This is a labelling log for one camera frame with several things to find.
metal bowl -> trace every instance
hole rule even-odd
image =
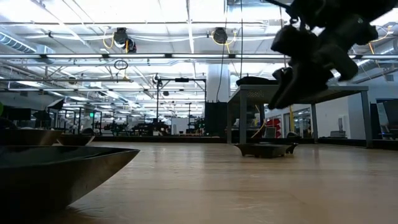
[[[92,142],[95,136],[84,134],[63,134],[57,141],[63,146],[85,146]]]
[[[61,134],[41,129],[2,129],[0,146],[52,146]]]
[[[61,210],[112,177],[137,149],[0,146],[0,216],[41,217]]]

wooden table surface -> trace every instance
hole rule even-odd
[[[242,157],[227,144],[93,142],[141,149],[103,185],[35,223],[397,223],[398,152],[300,145]]]

gray table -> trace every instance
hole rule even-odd
[[[227,114],[227,142],[231,143],[232,134],[232,109],[240,107],[239,116],[239,143],[246,143],[246,122],[247,122],[247,107],[250,104],[266,104],[271,101],[272,96],[277,91],[277,85],[241,85],[228,100],[228,114]],[[329,86],[325,90],[315,96],[299,100],[295,104],[309,104],[311,105],[312,124],[313,124],[313,138],[315,142],[318,141],[318,124],[317,111],[315,105],[329,100],[335,100],[344,96],[350,96],[360,93],[362,99],[363,119],[365,126],[366,146],[372,147],[372,132],[371,119],[368,100],[367,86]]]

dark bowl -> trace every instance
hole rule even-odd
[[[52,146],[62,131],[40,129],[2,129],[0,146]]]
[[[85,146],[94,138],[95,136],[84,134],[62,134],[57,141],[63,146]]]
[[[137,149],[0,146],[0,217],[42,217],[112,177]]]

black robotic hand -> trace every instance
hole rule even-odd
[[[289,68],[281,68],[273,76],[279,89],[268,105],[282,109],[308,96],[326,90],[330,72],[340,72],[340,81],[352,79],[358,66],[348,56],[354,44],[364,45],[377,39],[370,22],[389,12],[398,0],[379,0],[377,4],[363,4],[361,0],[294,0],[283,6],[291,17],[290,25],[276,35],[271,49],[289,56]],[[300,28],[293,25],[300,20]],[[325,28],[319,36],[314,27]]]

